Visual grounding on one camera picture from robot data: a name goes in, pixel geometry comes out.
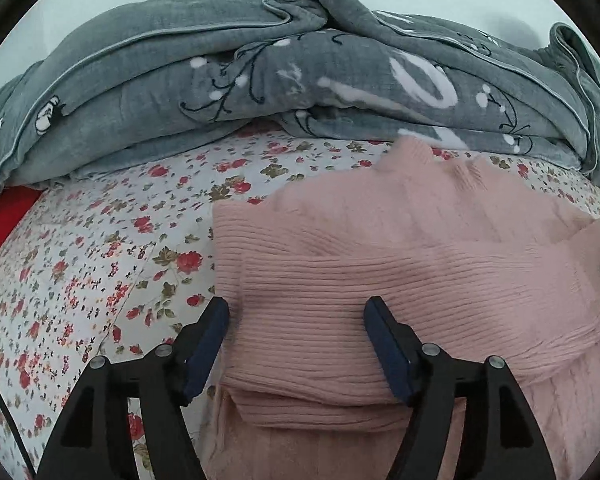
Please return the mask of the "floral bed sheet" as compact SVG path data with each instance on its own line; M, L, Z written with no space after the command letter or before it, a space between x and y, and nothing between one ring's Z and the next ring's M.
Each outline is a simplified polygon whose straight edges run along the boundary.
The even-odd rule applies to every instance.
M290 182L373 166L385 143L238 136L48 192L0 250L0 460L16 479L38 466L60 410L94 356L137 359L198 320L215 290L213 208L257 205ZM600 193L579 178L510 157L482 158L591 217ZM187 411L202 460L222 371Z

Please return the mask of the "pink knit sweater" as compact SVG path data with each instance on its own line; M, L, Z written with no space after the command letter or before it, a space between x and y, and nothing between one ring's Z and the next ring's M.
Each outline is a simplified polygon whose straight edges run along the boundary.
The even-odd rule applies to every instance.
M373 166L213 208L230 306L212 479L381 479L410 413L363 325L366 300L454 358L509 365L555 472L600 452L600 219L482 158L405 138Z

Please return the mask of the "grey floral quilt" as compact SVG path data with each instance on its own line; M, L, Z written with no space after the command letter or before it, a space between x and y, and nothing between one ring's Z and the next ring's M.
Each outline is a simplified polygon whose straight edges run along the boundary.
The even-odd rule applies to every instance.
M0 90L0 194L294 136L534 157L600 187L600 62L557 23L528 50L358 0L148 0L74 30Z

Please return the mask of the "red pillow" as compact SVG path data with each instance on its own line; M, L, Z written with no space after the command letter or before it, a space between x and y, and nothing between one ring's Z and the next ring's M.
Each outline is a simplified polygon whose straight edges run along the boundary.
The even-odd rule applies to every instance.
M41 195L25 186L4 189L0 195L0 248Z

